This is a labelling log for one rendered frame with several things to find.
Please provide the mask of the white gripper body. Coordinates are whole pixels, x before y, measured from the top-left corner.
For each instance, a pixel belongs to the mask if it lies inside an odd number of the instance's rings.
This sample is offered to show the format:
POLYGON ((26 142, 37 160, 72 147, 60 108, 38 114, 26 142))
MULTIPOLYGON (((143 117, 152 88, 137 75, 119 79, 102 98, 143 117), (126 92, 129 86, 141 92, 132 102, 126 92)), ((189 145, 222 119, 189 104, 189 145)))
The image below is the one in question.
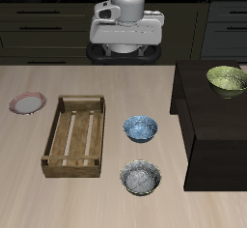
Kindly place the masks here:
POLYGON ((159 11, 144 11, 143 18, 133 23, 93 17, 90 42, 158 45, 161 43, 164 21, 165 16, 159 11))

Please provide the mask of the blue bowl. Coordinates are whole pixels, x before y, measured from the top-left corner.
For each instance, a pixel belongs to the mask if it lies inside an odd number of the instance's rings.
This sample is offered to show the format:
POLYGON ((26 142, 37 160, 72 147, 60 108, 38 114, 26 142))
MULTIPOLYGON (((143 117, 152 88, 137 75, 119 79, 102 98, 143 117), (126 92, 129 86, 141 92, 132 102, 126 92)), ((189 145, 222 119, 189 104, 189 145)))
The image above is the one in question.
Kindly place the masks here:
POLYGON ((147 143, 158 132, 158 124, 148 116, 137 115, 123 123, 123 131, 130 140, 136 143, 147 143))

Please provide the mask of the wooden slat tray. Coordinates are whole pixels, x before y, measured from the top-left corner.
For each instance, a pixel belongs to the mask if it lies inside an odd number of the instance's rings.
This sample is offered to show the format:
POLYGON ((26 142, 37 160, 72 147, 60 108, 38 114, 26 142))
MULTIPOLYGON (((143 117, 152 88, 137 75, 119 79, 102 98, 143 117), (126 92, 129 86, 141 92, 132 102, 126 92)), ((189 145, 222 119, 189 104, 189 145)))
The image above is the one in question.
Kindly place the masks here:
POLYGON ((105 98, 61 95, 47 139, 41 169, 46 178, 99 178, 105 98))

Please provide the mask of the green bowl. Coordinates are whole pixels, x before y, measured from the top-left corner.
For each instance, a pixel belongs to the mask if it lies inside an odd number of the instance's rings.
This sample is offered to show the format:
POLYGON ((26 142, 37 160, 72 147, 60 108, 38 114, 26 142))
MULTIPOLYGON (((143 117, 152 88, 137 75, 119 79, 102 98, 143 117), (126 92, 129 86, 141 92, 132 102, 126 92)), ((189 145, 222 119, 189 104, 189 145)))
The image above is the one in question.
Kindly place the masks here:
POLYGON ((240 96, 247 90, 247 73, 230 66, 218 66, 206 73, 211 90, 223 99, 240 96))

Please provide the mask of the black bowl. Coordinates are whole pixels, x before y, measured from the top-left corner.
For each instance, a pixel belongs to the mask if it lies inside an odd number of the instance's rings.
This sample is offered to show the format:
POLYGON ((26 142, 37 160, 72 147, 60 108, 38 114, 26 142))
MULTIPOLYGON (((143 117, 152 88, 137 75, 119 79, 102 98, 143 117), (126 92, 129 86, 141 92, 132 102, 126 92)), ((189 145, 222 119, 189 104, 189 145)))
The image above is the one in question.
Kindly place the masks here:
POLYGON ((161 172, 151 162, 133 160, 127 163, 120 173, 120 180, 125 189, 136 196, 153 193, 161 183, 161 172))

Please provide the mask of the dark kitchen cupboards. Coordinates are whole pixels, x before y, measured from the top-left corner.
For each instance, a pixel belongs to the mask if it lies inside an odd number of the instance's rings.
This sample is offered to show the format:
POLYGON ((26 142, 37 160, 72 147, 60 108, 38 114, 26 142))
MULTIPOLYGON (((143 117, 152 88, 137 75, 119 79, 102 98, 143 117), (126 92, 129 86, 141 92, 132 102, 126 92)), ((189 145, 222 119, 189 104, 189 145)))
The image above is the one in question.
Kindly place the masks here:
MULTIPOLYGON (((0 0, 0 65, 92 65, 86 49, 94 5, 105 0, 0 0)), ((197 60, 211 0, 146 0, 165 14, 155 65, 197 60)))

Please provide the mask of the white plate with pink rim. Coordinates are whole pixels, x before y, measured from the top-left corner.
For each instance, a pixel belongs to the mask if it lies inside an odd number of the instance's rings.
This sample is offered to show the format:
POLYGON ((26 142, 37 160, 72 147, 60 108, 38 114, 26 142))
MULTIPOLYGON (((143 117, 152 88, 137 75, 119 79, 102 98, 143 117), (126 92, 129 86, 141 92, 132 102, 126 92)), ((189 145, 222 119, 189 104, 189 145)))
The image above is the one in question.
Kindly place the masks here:
POLYGON ((17 115, 31 115, 46 106, 47 98, 40 92, 26 92, 13 98, 9 110, 17 115))

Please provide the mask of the dark wooden cabinet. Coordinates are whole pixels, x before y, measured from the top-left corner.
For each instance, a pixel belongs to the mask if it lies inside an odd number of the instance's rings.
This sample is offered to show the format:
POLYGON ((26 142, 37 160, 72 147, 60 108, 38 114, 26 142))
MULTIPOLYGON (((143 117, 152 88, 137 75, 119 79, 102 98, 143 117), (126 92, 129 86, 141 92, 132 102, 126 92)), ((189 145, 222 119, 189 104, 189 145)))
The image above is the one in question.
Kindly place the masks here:
POLYGON ((188 167, 186 191, 247 191, 247 91, 222 99, 208 70, 235 60, 177 60, 170 113, 179 118, 188 167))

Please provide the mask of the flat black base plate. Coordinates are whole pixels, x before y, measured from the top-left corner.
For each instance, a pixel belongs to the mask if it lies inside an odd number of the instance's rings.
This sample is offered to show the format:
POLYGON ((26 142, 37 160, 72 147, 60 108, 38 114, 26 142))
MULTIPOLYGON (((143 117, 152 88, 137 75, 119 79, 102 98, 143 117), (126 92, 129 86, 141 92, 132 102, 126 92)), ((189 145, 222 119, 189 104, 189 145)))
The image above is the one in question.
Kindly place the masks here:
POLYGON ((161 56, 161 47, 149 45, 144 56, 138 56, 138 49, 130 53, 111 51, 111 56, 106 56, 102 44, 89 43, 86 54, 95 66, 152 66, 161 56))

